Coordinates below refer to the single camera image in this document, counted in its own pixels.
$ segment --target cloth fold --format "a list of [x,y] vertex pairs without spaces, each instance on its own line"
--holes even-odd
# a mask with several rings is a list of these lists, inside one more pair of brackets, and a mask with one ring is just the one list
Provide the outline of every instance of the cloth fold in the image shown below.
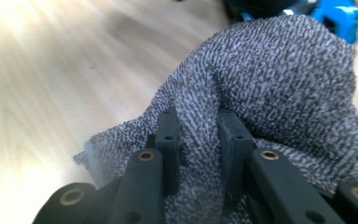
[[175,106],[180,189],[165,200],[167,223],[251,223],[244,198],[227,202],[220,187],[218,108],[235,112],[258,147],[280,150],[310,183],[334,190],[358,178],[353,59],[353,46],[307,16],[234,24],[193,50],[142,116],[92,136],[74,159],[102,187]]

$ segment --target blue object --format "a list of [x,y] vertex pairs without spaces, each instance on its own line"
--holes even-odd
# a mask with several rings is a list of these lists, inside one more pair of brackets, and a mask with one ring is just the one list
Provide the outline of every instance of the blue object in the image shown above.
[[[353,0],[298,0],[282,14],[310,15],[350,44],[358,37],[358,6]],[[241,16],[244,20],[252,19],[246,11]]]

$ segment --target knit fabric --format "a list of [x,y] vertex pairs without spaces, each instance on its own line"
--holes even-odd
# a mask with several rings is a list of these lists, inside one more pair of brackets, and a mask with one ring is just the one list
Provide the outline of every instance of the knit fabric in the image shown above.
[[286,155],[314,185],[358,178],[354,47],[307,16],[234,24],[197,47],[158,89],[141,117],[91,137],[75,161],[101,187],[123,175],[131,153],[175,106],[183,144],[180,189],[167,223],[251,223],[244,197],[224,206],[219,107],[237,114],[258,147]]

